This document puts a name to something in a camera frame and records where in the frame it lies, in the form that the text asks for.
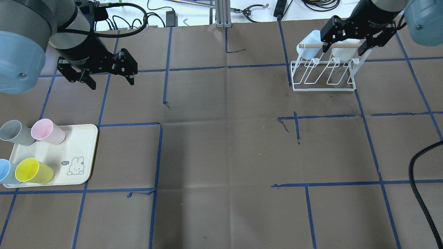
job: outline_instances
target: light blue cup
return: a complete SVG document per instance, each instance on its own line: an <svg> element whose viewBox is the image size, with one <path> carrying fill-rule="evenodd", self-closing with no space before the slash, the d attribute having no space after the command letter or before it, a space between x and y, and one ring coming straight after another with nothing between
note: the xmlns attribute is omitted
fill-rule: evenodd
<svg viewBox="0 0 443 249"><path fill-rule="evenodd" d="M0 159L0 183L19 184L21 181L16 179L17 164L11 163L6 159Z"/></svg>

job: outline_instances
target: plastic cup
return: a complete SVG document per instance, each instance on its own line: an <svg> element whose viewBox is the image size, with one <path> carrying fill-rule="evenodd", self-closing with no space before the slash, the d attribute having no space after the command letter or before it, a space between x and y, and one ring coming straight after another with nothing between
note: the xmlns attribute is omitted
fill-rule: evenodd
<svg viewBox="0 0 443 249"><path fill-rule="evenodd" d="M350 44L350 43L359 43L360 40L358 39L347 39L344 41L339 41L337 43L342 44ZM357 51L356 48L333 48L332 49L332 56L340 58L340 61L349 61L352 59L352 57L355 54L355 51Z"/></svg>
<svg viewBox="0 0 443 249"><path fill-rule="evenodd" d="M26 146L35 142L31 129L18 120L8 121L0 128L0 139Z"/></svg>
<svg viewBox="0 0 443 249"><path fill-rule="evenodd" d="M50 144L60 144L66 138L66 133L47 118L37 121L32 126L31 135L37 140Z"/></svg>
<svg viewBox="0 0 443 249"><path fill-rule="evenodd" d="M16 179L15 171L17 164L11 163L6 159L0 159L0 183L19 184L21 181Z"/></svg>
<svg viewBox="0 0 443 249"><path fill-rule="evenodd" d="M323 44L320 38L320 30L313 30L299 43L299 45L300 44ZM312 59L319 51L319 48L300 48L297 45L297 53L299 53L299 55L305 60Z"/></svg>
<svg viewBox="0 0 443 249"><path fill-rule="evenodd" d="M54 177L54 170L35 158L28 158L16 168L16 178L21 182L48 183Z"/></svg>

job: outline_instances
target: white tray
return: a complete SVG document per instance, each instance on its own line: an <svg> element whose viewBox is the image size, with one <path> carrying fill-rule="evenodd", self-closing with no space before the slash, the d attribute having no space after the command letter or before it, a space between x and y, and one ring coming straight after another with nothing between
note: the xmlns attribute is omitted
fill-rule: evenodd
<svg viewBox="0 0 443 249"><path fill-rule="evenodd" d="M3 184L7 188L82 184L91 176L98 129L93 124L60 126L66 139L55 145L42 141L24 146L15 144L11 162L19 164L26 158L36 158L54 170L53 179L46 184Z"/></svg>

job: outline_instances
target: electrical cable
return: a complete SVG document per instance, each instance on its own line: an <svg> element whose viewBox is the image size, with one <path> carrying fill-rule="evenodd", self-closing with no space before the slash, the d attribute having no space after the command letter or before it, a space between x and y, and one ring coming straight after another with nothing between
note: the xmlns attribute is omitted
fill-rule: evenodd
<svg viewBox="0 0 443 249"><path fill-rule="evenodd" d="M115 17L118 17L118 18L122 19L125 23L128 24L129 29L131 28L131 25L129 24L129 22L128 22L126 19L124 19L124 18L121 17L121 16L113 15L113 16L112 16L112 21L114 21L115 27L117 27L117 23L115 22L115 19L114 19Z"/></svg>
<svg viewBox="0 0 443 249"><path fill-rule="evenodd" d="M404 14L400 17L400 20L398 21L397 30L400 30L406 26L406 21L404 23L401 23L403 21Z"/></svg>
<svg viewBox="0 0 443 249"><path fill-rule="evenodd" d="M135 7L139 10L141 10L143 12L143 24L136 29L135 31L132 32L128 32L128 33L123 33L123 34L102 34L102 33L95 33L93 29L91 29L90 31L83 31L83 30L76 30L76 29L64 29L62 31L59 31L59 33L73 33L73 34L81 34L81 35L92 35L92 36L96 36L96 37L104 37L104 38L123 38L123 37L128 37L128 36L132 36L132 35L136 35L138 33L140 33L141 31L143 31L146 27L146 24L148 23L148 14L146 13L146 11L138 6L137 4L131 4L131 3L109 3L109 4L105 4L104 7L105 8L113 8L113 7L119 7L119 6L131 6L131 7Z"/></svg>
<svg viewBox="0 0 443 249"><path fill-rule="evenodd" d="M111 27L111 24L109 24L108 20L106 19L105 21L106 21L106 23L107 23L108 26L109 26L109 30L113 30L112 27Z"/></svg>
<svg viewBox="0 0 443 249"><path fill-rule="evenodd" d="M156 16L156 17L158 17L158 18L162 21L162 23L163 23L163 27L166 27L165 22L163 21L163 19L162 19L159 15L157 15L157 13L149 12L149 13L148 13L148 17L147 17L147 19L148 19L150 16Z"/></svg>
<svg viewBox="0 0 443 249"><path fill-rule="evenodd" d="M135 20L132 21L132 24L131 24L132 27L136 27L136 26L134 26L134 23L135 23L136 21L139 21L139 22L140 22L140 25L143 25L143 23L140 21L140 19L136 18Z"/></svg>
<svg viewBox="0 0 443 249"><path fill-rule="evenodd" d="M282 20L283 20L284 15L286 15L286 12L288 11L288 9L289 9L289 7L291 6L291 4L292 4L293 1L294 1L294 0L291 0L291 2L289 3L288 7L287 7L286 10L284 11L283 16L281 17Z"/></svg>
<svg viewBox="0 0 443 249"><path fill-rule="evenodd" d="M340 0L302 0L302 2L310 10L326 12L335 9L340 3Z"/></svg>
<svg viewBox="0 0 443 249"><path fill-rule="evenodd" d="M415 156L413 156L413 158L411 159L411 162L409 163L409 184L411 184L411 188L412 191L414 192L414 195L418 201L418 204L420 204L421 210L423 210L424 216L426 217L426 220L431 228L432 234L434 235L435 241L437 242L437 246L439 249L443 249L443 243L442 240L440 238L439 232L437 231L437 228L435 227L434 221L432 220L431 215L429 214L429 211L427 210L426 205L423 202L423 199L421 198L420 193L418 192L417 186L415 184L415 180L414 180L414 164L415 161L422 156L424 153L440 146L443 145L443 141L437 142L431 146L428 146L426 148L424 148L423 150L421 150L420 152L418 152L417 154L415 154Z"/></svg>
<svg viewBox="0 0 443 249"><path fill-rule="evenodd" d="M172 11L174 11L174 8L173 7L169 7L169 6L165 6L165 7L161 7L161 8L156 8L156 9L150 9L149 8L149 0L146 3L146 7L148 8L148 10L159 10L159 9L164 9L164 8L170 8Z"/></svg>
<svg viewBox="0 0 443 249"><path fill-rule="evenodd" d="M117 30L116 29L116 27L114 26L114 24L112 23L112 20L111 19L106 19L106 22L108 23L108 25L109 25L109 23L111 23L111 26L112 26L112 28L111 28L111 30Z"/></svg>

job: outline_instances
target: power adapter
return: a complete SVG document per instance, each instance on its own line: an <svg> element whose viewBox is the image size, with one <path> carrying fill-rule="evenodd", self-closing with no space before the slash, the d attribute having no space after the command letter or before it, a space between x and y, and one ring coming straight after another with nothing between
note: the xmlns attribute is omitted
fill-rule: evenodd
<svg viewBox="0 0 443 249"><path fill-rule="evenodd" d="M166 27L176 27L179 25L175 10L166 11Z"/></svg>
<svg viewBox="0 0 443 249"><path fill-rule="evenodd" d="M277 0L277 5L274 10L274 17L277 18L277 21L281 21L283 19L284 9L286 8L287 0Z"/></svg>

